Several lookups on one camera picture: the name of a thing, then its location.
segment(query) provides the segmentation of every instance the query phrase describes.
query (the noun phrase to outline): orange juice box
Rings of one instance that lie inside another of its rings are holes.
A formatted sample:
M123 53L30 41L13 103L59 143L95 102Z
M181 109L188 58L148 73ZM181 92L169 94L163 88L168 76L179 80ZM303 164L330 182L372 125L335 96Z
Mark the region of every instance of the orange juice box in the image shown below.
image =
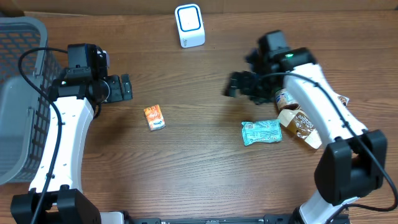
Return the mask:
M149 129L155 131L166 127L164 123L162 112L159 105L150 106L144 109L145 116L147 117Z

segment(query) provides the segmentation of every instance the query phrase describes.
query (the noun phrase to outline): brown snack bag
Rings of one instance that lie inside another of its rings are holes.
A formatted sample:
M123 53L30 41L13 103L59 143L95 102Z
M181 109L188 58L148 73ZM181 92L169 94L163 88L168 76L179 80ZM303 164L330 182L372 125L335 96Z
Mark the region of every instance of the brown snack bag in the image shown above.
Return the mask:
M314 149L318 149L321 146L322 142L318 131L302 110L283 109L280 112L278 119L280 120L281 125L294 133L300 139L303 139Z

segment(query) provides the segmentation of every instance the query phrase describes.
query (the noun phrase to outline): small white box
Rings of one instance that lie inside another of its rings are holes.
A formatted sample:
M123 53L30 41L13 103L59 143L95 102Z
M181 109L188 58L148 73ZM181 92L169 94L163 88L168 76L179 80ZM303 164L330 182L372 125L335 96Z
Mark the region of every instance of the small white box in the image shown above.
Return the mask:
M205 43L205 28L200 8L196 4L186 4L175 9L181 47L196 47Z

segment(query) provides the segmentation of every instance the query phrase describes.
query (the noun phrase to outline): cable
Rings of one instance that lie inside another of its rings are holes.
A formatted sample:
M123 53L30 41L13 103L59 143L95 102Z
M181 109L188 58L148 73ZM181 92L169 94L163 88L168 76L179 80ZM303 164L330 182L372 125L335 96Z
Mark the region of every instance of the cable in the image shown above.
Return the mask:
M365 153L372 159L372 161L375 163L377 168L381 171L383 174L384 178L387 180L388 184L391 187L392 193L394 194L394 204L391 205L388 208L377 208L377 207L372 207L372 206L367 206L367 205L361 205L357 203L351 203L351 204L345 204L341 206L327 221L326 224L330 223L335 217L337 217L344 209L349 208L349 207L357 207L357 208L364 208L372 211L377 211L377 212L390 212L393 211L394 209L397 208L398 206L398 191L396 186L394 185L394 182L392 181L391 177L388 175L388 173L384 170L384 168L380 165L379 161L374 157L373 153L369 150L369 148L365 145L365 143L362 142L362 140L356 135L356 133L353 131L351 126L349 125L349 122L345 120L344 116L341 114L340 110L338 109L337 105L331 98L331 96L328 94L328 92L320 86L318 82L313 81L310 78L304 77L302 75L297 75L295 73L288 73L288 72L278 72L278 73L272 73L268 75L264 75L259 79L259 82L262 81L263 78L269 78L269 77L277 77L277 76L284 76L284 75L289 75L297 78L301 78L302 80L305 80L309 83L314 84L315 87L318 87L323 94L328 98L330 101L331 105L337 112L338 116L340 117L340 120L342 120L344 126L348 129L348 131L354 136L355 140L359 143L359 145L364 149Z
M96 119L100 114L101 114L101 108L102 108L102 104L98 103L98 111L97 113L94 115L93 119Z
M55 105L54 102L52 102L50 100L50 98L41 90L39 89L37 86L35 86L29 79L28 77L25 75L23 69L22 69L22 61L24 59L24 57L26 57L26 55L29 55L32 52L36 52L36 51L40 51L40 50L53 50L53 51L57 51L57 52L62 52L62 53L68 53L66 50L62 50L62 49L55 49L52 47L37 47L34 49L30 49L28 51L26 51L25 53L23 53L18 60L18 70L19 73L21 74L21 76L24 78L24 80L34 89L36 90L37 93L40 94L40 96L42 96L45 100L47 100L51 106L53 107L55 114L57 114L57 119L58 119L58 133L57 133L57 140L55 141L55 149L54 149L54 153L52 155L51 158L51 163L50 163L50 167L49 167L49 172L46 174L46 180L43 186L43 191L42 194L39 198L39 202L37 203L35 212L33 214L33 218L32 221L30 222L30 224L35 224L37 219L39 218L39 215L41 214L41 210L42 210L42 205L43 205L43 201L44 201L44 195L47 192L47 189L49 188L50 185L50 180L51 178L53 178L53 174L52 172L54 171L54 166L55 166L55 161L57 160L57 154L58 154L58 150L60 148L60 142L61 142L61 134L62 134L62 118L61 118L61 114L57 108L57 106Z

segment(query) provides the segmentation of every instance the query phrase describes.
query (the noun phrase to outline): wooden table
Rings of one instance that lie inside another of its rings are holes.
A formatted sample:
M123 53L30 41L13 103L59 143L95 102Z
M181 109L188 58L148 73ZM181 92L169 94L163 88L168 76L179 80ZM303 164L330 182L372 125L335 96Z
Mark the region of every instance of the wooden table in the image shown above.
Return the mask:
M264 33L280 29L293 47L308 47L348 108L389 140L386 169L398 184L398 14L297 12L203 15L206 44L181 49L174 15L43 18L49 46L98 44L110 74L128 73L134 99L103 106L88 131L85 195L100 211L133 217L198 218L290 213L315 190L323 149L311 150L283 130L277 144L243 146L241 121L275 119L273 104L221 95L232 71ZM66 65L66 57L58 59ZM159 104L166 128L150 132L143 109ZM0 187L0 223L13 223L14 194ZM387 184L360 203L393 203ZM396 223L398 212L352 209L353 223Z

